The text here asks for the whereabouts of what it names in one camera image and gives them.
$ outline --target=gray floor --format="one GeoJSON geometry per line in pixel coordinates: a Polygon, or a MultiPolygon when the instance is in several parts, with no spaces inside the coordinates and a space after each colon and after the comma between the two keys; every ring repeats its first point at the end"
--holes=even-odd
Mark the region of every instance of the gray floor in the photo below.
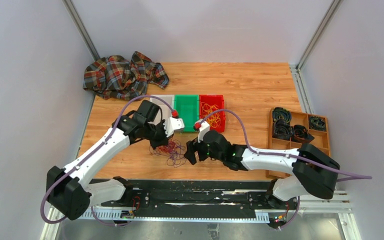
{"type": "Polygon", "coordinates": [[[266,224],[207,222],[131,222],[108,227],[95,220],[64,221],[58,240],[344,240],[337,214],[298,215],[277,232],[266,224]]]}

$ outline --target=yellow wire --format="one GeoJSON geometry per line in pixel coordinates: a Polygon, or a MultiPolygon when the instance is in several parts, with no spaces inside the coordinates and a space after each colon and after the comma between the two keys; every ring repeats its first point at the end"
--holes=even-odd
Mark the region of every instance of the yellow wire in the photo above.
{"type": "MultiPolygon", "coordinates": [[[[202,109],[202,112],[203,112],[203,116],[204,118],[209,115],[210,113],[218,110],[219,108],[217,107],[217,105],[209,105],[208,103],[205,103],[205,102],[201,102],[201,109],[202,109]]],[[[220,113],[217,112],[213,115],[211,115],[209,118],[207,118],[206,122],[209,124],[210,127],[212,128],[217,128],[220,123],[221,123],[221,118],[220,118],[220,113]]]]}

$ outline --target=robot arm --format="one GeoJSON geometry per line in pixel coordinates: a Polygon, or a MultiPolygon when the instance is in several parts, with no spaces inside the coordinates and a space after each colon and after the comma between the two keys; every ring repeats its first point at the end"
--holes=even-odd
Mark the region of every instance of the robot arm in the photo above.
{"type": "Polygon", "coordinates": [[[181,118],[173,117],[157,125],[149,123],[155,119],[159,110],[158,105],[144,100],[137,111],[123,115],[116,126],[113,123],[104,136],[79,158],[64,168],[51,168],[47,173],[46,189],[71,169],[76,168],[76,171],[54,188],[47,201],[70,220],[75,220],[90,206],[122,199],[127,186],[123,178],[115,177],[94,184],[89,182],[117,153],[128,146],[146,139],[155,149],[167,145],[174,132],[185,127],[181,118]],[[79,165],[85,158],[88,158],[87,161],[79,165]]]}
{"type": "Polygon", "coordinates": [[[207,158],[220,160],[231,170],[271,170],[288,173],[285,179],[274,179],[263,199],[272,208],[289,199],[311,194],[321,199],[331,199],[334,194],[338,174],[297,159],[302,156],[327,167],[339,170],[340,165],[315,146],[306,143],[301,148],[288,150],[258,149],[247,145],[231,144],[226,138],[210,130],[207,122],[199,127],[198,137],[187,142],[184,154],[192,165],[197,163],[195,152],[200,161],[207,158]]]}

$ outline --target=green bin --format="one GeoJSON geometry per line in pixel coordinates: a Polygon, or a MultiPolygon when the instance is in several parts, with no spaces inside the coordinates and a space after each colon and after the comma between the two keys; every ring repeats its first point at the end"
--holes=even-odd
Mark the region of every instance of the green bin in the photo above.
{"type": "Polygon", "coordinates": [[[175,95],[174,109],[179,117],[183,119],[183,132],[195,132],[194,124],[200,119],[200,96],[199,95],[175,95]]]}

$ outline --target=plastic bin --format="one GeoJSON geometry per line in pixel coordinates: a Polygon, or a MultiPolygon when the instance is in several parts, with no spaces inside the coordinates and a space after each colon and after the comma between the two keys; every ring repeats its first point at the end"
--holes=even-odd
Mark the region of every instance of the plastic bin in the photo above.
{"type": "MultiPolygon", "coordinates": [[[[225,100],[223,98],[223,95],[199,95],[199,118],[203,119],[205,116],[207,116],[207,113],[204,112],[204,107],[208,109],[209,107],[214,107],[214,109],[224,109],[225,108],[225,100]]],[[[216,130],[218,133],[222,133],[225,131],[225,124],[226,124],[226,114],[224,111],[219,112],[220,116],[220,122],[218,124],[211,124],[210,122],[210,129],[216,130]]]]}
{"type": "MultiPolygon", "coordinates": [[[[174,95],[152,95],[152,96],[156,96],[156,97],[159,97],[160,99],[163,99],[164,101],[166,101],[168,104],[170,104],[170,106],[172,108],[175,107],[175,96],[174,95]]],[[[172,111],[170,111],[170,108],[165,105],[162,101],[156,99],[156,98],[150,98],[149,101],[151,103],[154,103],[156,105],[158,105],[161,110],[162,110],[162,119],[166,120],[169,119],[169,117],[172,116],[172,111]]],[[[160,114],[160,111],[158,111],[156,117],[155,117],[155,120],[152,122],[153,124],[157,125],[160,123],[160,119],[161,119],[161,114],[160,114]]]]}
{"type": "Polygon", "coordinates": [[[183,132],[195,132],[194,124],[200,119],[199,95],[174,96],[174,109],[177,110],[179,117],[183,119],[183,132]]]}

